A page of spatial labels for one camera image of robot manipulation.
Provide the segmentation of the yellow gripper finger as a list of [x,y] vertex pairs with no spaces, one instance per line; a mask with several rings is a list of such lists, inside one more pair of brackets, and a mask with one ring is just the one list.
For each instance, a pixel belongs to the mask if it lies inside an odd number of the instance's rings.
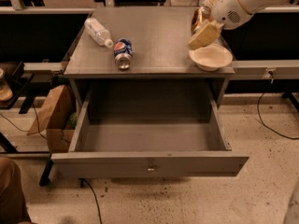
[[189,42],[190,50],[200,49],[210,45],[221,35],[222,22],[204,20],[194,31]]

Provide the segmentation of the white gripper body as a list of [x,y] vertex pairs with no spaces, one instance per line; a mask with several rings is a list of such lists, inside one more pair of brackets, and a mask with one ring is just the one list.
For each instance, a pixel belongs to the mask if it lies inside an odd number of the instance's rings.
[[210,9],[210,18],[222,23],[225,30],[234,30],[253,17],[244,0],[205,0],[203,5]]

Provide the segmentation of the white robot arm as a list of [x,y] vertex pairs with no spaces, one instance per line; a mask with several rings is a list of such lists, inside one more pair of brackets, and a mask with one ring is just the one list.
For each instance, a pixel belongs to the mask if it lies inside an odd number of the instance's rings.
[[234,30],[266,7],[288,0],[205,0],[193,15],[190,50],[208,46],[222,30]]

